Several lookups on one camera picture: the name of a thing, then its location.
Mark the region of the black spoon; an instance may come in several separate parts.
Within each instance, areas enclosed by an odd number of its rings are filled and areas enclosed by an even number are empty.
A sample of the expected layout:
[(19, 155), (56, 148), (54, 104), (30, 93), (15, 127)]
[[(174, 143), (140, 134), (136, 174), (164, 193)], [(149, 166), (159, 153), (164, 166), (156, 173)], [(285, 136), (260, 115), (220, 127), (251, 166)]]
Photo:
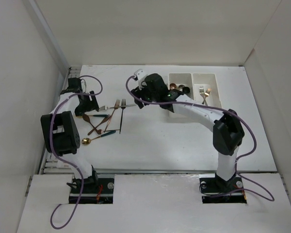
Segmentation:
[(182, 92), (183, 92), (184, 94), (189, 94), (189, 93), (190, 93), (190, 88), (187, 87), (187, 86), (185, 86), (185, 87), (182, 88)]

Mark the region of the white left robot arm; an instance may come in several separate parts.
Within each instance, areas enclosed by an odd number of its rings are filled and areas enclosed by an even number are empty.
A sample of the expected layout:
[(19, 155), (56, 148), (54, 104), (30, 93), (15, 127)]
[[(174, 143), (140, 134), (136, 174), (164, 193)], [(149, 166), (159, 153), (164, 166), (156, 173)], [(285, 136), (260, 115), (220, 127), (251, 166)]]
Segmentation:
[(83, 180), (82, 187), (90, 193), (98, 189), (99, 181), (94, 177), (93, 166), (78, 153), (81, 138), (74, 117), (81, 117), (98, 108), (95, 92), (85, 92), (81, 78), (70, 78), (68, 87), (60, 93), (56, 107), (40, 118), (47, 151), (69, 165), (75, 178)]

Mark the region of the rose gold spoon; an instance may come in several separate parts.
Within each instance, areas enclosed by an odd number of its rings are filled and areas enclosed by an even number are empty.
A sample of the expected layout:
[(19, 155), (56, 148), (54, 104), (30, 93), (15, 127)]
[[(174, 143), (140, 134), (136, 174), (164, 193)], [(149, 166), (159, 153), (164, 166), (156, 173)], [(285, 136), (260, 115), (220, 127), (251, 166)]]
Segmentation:
[(170, 88), (170, 90), (172, 90), (172, 89), (178, 89), (178, 86), (175, 83), (171, 83), (169, 85), (169, 88)]

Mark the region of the silver spoon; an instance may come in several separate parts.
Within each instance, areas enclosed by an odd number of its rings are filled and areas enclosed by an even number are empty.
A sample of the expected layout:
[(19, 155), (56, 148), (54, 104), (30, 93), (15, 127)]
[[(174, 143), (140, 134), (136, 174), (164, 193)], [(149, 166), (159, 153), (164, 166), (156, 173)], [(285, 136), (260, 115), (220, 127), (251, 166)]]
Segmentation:
[(182, 90), (184, 87), (185, 87), (185, 85), (182, 85), (182, 84), (181, 84), (181, 85), (178, 86), (178, 89), (179, 89), (179, 90)]

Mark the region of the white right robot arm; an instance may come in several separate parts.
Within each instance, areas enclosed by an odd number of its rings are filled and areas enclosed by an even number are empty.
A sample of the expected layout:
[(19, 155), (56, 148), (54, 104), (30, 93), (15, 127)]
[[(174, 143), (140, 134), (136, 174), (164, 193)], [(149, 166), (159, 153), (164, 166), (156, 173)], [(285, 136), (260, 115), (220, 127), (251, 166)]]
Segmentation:
[(171, 113), (188, 117), (212, 132), (212, 144), (218, 151), (215, 186), (220, 191), (231, 188), (236, 174), (236, 155), (244, 137), (236, 112), (201, 105), (181, 91), (169, 89), (157, 73), (148, 75), (140, 69), (132, 78), (138, 82), (131, 94), (139, 108), (158, 105)]

